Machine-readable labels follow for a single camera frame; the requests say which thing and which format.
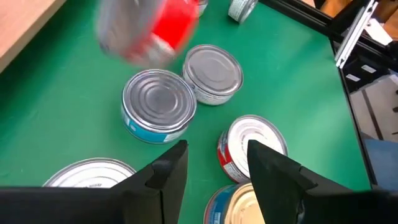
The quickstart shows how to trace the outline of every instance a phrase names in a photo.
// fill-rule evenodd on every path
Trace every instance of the tuna can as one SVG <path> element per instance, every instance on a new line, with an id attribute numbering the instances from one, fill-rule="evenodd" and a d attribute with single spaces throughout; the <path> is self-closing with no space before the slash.
<path id="1" fill-rule="evenodd" d="M 187 53 L 182 73 L 200 103 L 226 103 L 243 84 L 238 61 L 214 45 L 197 45 Z"/>
<path id="2" fill-rule="evenodd" d="M 251 183 L 218 190 L 208 202 L 203 224 L 265 224 Z"/>
<path id="3" fill-rule="evenodd" d="M 232 0 L 229 6 L 228 15 L 236 22 L 242 23 L 253 11 L 258 0 Z"/>
<path id="4" fill-rule="evenodd" d="M 102 0 L 96 35 L 106 53 L 159 67 L 187 42 L 197 11 L 197 0 Z"/>
<path id="5" fill-rule="evenodd" d="M 166 70 L 144 70 L 123 90 L 122 116 L 135 137 L 167 143 L 180 137 L 195 114 L 195 94 L 178 75 Z"/>
<path id="6" fill-rule="evenodd" d="M 287 155 L 285 139 L 271 122 L 256 115 L 239 117 L 227 131 L 221 134 L 217 147 L 217 156 L 222 169 L 230 179 L 237 183 L 250 179 L 249 140 L 257 140 L 273 150 Z"/>
<path id="7" fill-rule="evenodd" d="M 209 0 L 199 0 L 198 17 L 200 17 L 203 14 L 208 3 L 209 3 Z"/>
<path id="8" fill-rule="evenodd" d="M 85 159 L 58 171 L 44 187 L 111 188 L 135 173 L 129 165 L 116 159 Z"/>

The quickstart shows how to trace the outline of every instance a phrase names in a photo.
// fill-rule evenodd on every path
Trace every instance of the black metal rail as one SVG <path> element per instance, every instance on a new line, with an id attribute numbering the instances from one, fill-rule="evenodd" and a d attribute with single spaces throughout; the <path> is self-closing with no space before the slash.
<path id="1" fill-rule="evenodd" d="M 259 2 L 329 37 L 334 53 L 336 52 L 335 48 L 333 47 L 333 42 L 341 43 L 343 41 L 344 36 L 342 35 L 342 32 L 344 32 L 352 24 L 356 13 L 359 11 L 359 8 L 365 5 L 364 0 L 351 1 L 351 3 L 338 15 L 336 15 L 335 18 L 332 18 L 300 0 L 259 0 Z M 398 63 L 393 59 L 387 47 L 365 35 L 362 35 L 359 38 L 356 47 L 354 48 L 354 52 L 367 58 L 371 62 L 398 71 Z M 371 186 L 377 185 L 377 180 L 373 172 L 368 152 L 365 149 L 363 140 L 361 138 L 358 122 L 354 117 L 353 107 L 349 99 L 349 90 L 345 82 L 345 76 L 343 75 L 343 71 L 340 69 L 339 73 L 344 86 L 346 100 L 349 105 L 350 114 L 354 123 L 358 144 L 361 149 L 369 181 Z"/>

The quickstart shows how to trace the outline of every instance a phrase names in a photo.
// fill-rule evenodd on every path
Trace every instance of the green table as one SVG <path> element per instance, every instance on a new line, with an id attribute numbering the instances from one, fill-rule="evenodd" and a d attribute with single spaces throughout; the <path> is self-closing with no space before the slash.
<path id="1" fill-rule="evenodd" d="M 1 74 L 1 185 L 39 186 L 90 157 L 120 159 L 139 170 L 172 146 L 141 142 L 123 126 L 121 91 L 137 69 L 100 51 L 95 3 L 69 0 Z M 180 223 L 202 223 L 211 195 L 232 184 L 218 164 L 216 143 L 244 114 L 273 122 L 289 157 L 351 189 L 368 189 L 328 39 L 262 4 L 239 26 L 228 18 L 228 5 L 210 1 L 186 50 L 226 49 L 240 62 L 244 85 L 225 105 L 198 105 L 182 136 L 190 147 Z M 171 71 L 180 73 L 184 55 Z"/>

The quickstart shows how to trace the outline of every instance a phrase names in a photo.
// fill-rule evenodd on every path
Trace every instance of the blurred can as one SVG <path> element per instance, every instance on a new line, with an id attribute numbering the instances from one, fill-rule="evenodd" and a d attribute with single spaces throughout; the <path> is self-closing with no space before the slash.
<path id="1" fill-rule="evenodd" d="M 96 34 L 106 53 L 159 67 L 189 39 L 197 11 L 197 0 L 102 0 Z"/>
<path id="2" fill-rule="evenodd" d="M 258 0 L 232 0 L 228 15 L 236 22 L 242 23 L 248 18 L 257 2 Z"/>

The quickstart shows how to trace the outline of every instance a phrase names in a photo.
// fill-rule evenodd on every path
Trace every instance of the wooden shelf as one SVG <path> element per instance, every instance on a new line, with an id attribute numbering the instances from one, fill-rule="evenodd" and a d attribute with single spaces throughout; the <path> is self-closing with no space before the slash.
<path id="1" fill-rule="evenodd" d="M 0 72 L 65 0 L 0 0 Z"/>

